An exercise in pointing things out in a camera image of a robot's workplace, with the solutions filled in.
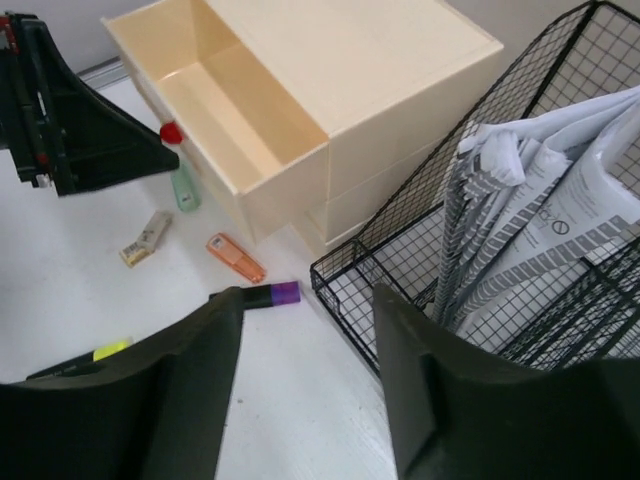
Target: orange object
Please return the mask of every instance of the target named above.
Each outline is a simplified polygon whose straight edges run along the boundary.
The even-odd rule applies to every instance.
[[[251,283],[260,283],[267,275],[266,270],[258,262],[224,233],[211,237],[207,242],[207,250]]]

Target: wire basket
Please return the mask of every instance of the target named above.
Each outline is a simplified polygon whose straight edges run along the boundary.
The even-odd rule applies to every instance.
[[[640,19],[609,2],[588,2],[562,15],[529,45],[367,225],[311,266],[318,298],[375,371],[373,285],[384,283],[428,312],[437,284],[443,193],[460,139],[473,134],[479,123],[537,116],[637,86],[639,69]],[[639,160],[637,141],[610,173],[640,194]],[[635,328],[638,303],[628,293],[640,276],[638,242],[634,241],[639,235],[635,225],[587,258],[523,282],[486,312],[464,334],[465,339],[517,362],[547,369],[594,356],[640,355],[640,329]],[[617,275],[617,267],[610,264],[620,262],[633,272],[637,269],[638,275]],[[587,290],[597,286],[621,300],[612,297],[590,308],[598,304],[598,297],[585,294],[587,285]],[[622,336],[609,322],[616,315],[625,325]],[[560,327],[554,323],[558,316],[566,320],[564,333],[559,335]],[[542,325],[555,333],[533,331]],[[586,333],[571,335],[576,329]],[[606,351],[587,348],[593,342],[606,343]],[[621,350],[619,343],[627,346]],[[561,351],[553,361],[552,350]]]

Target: metal mesh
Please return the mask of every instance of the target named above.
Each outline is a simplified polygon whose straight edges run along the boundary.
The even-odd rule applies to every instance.
[[[534,40],[355,239],[312,265],[317,295],[374,368],[371,285],[390,285],[419,310],[427,315],[430,312],[437,283],[444,187],[460,139],[472,134],[478,123],[535,116],[639,85],[638,65],[640,20],[608,2],[590,2],[561,16]],[[639,160],[640,143],[636,143],[611,171],[637,193]],[[621,240],[598,249],[588,259],[518,285],[462,336],[488,351],[504,349],[532,320],[550,311],[558,297],[589,273],[592,265],[609,258],[639,233],[636,225]],[[375,268],[363,271],[367,262]],[[613,311],[612,305],[588,313],[606,316],[607,308]],[[626,310],[620,307],[616,312],[619,322],[626,324]],[[640,351],[640,341],[634,336],[640,329],[632,327],[626,328],[609,355]],[[623,344],[627,345],[624,349],[620,347]],[[587,354],[582,350],[574,353]]]

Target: green object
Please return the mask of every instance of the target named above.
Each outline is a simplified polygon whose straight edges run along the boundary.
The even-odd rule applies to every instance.
[[[200,195],[189,175],[189,167],[182,160],[178,170],[171,172],[171,184],[178,208],[183,212],[193,212],[200,206]]]

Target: yellow cap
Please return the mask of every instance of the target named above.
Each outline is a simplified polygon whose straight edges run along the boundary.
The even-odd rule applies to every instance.
[[[97,362],[98,360],[102,360],[103,358],[110,357],[114,353],[118,353],[132,344],[133,339],[129,337],[125,338],[124,340],[120,340],[119,342],[100,347],[93,351],[93,361]]]

